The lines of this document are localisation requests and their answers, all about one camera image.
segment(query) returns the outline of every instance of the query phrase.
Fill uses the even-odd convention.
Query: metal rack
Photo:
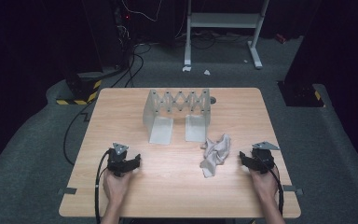
[[[264,0],[260,13],[240,14],[240,13],[192,13],[191,0],[188,1],[187,11],[187,30],[185,48],[185,66],[191,67],[191,28],[192,27],[217,27],[217,28],[253,28],[255,29],[252,41],[248,41],[255,68],[263,67],[258,57],[255,45],[260,34],[266,16],[269,0]]]

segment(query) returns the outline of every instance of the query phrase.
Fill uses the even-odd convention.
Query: crumpled cloth
[[[222,138],[213,142],[209,138],[205,143],[205,160],[201,162],[200,168],[203,171],[205,178],[215,175],[216,165],[222,164],[229,153],[230,137],[228,134],[223,134]]]

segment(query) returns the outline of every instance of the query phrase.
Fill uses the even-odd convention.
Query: table top
[[[201,88],[155,88],[161,94]],[[226,133],[231,146],[215,176],[205,178],[200,168],[204,149],[201,143],[185,141],[185,115],[174,113],[169,145],[148,143],[143,112],[150,89],[103,89],[86,131],[60,214],[64,217],[94,217],[94,183],[104,152],[114,142],[129,146],[127,159],[141,154],[141,167],[134,171],[121,217],[262,217],[248,169],[239,153],[251,156],[252,144],[278,142],[260,90],[255,88],[210,88],[216,103],[211,105],[207,136],[216,141]],[[280,150],[272,150],[283,185],[291,185]],[[100,214],[107,199],[100,188]],[[284,193],[284,217],[299,217],[293,192]]]

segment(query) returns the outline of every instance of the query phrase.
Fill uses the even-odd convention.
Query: human hand
[[[109,170],[103,174],[103,190],[109,200],[110,205],[120,206],[132,176],[132,171],[127,172],[122,177],[117,177]]]
[[[278,183],[272,173],[266,172],[265,174],[261,175],[260,172],[252,169],[249,169],[249,172],[251,173],[255,192],[260,201],[264,202],[275,200],[275,194],[278,190]],[[278,176],[278,169],[276,167],[272,169],[272,172]]]
[[[278,183],[271,172],[267,172],[263,175],[260,172],[249,169],[251,173],[255,192],[261,203],[261,209],[263,210],[264,217],[268,224],[284,224],[285,221],[279,211],[278,205],[275,201],[275,194],[278,191]],[[274,167],[272,172],[278,175],[278,168]]]

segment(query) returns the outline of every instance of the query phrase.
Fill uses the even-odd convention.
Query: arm
[[[275,194],[278,190],[278,184],[274,176],[267,172],[261,175],[259,172],[249,169],[254,181],[255,193],[260,200],[261,209],[268,224],[284,224],[283,217],[275,202]]]
[[[116,224],[119,219],[119,210],[127,192],[132,172],[123,177],[116,177],[112,172],[106,170],[103,174],[103,189],[108,198],[106,211],[102,224]]]

